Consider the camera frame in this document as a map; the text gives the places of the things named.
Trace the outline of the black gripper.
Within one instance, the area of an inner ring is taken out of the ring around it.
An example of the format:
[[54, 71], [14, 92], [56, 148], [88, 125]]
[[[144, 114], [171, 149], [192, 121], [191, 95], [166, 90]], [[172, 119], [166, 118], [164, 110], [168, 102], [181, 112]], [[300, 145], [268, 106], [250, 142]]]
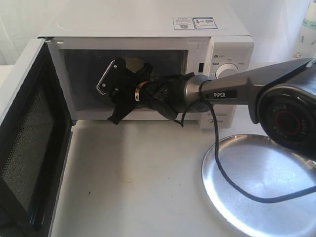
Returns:
[[98, 93], [109, 97], [114, 107], [108, 121], [118, 125], [138, 108], [151, 109], [168, 120], [176, 120], [179, 109], [172, 104], [171, 93], [181, 84], [183, 76], [151, 76], [152, 71], [150, 63], [144, 63], [133, 73], [126, 68], [126, 62], [121, 57], [110, 62], [96, 84]]

